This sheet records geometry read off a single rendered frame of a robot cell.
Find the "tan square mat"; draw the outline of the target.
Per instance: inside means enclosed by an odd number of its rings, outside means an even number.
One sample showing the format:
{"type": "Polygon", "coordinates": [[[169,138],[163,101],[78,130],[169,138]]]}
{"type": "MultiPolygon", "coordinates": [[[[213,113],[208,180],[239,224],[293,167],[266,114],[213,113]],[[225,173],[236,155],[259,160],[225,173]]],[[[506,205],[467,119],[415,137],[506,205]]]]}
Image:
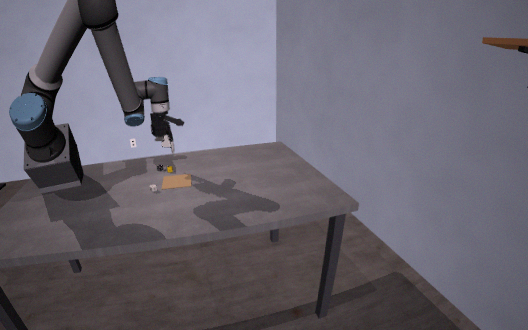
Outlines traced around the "tan square mat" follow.
{"type": "Polygon", "coordinates": [[[164,176],[162,189],[191,187],[191,174],[164,176]]]}

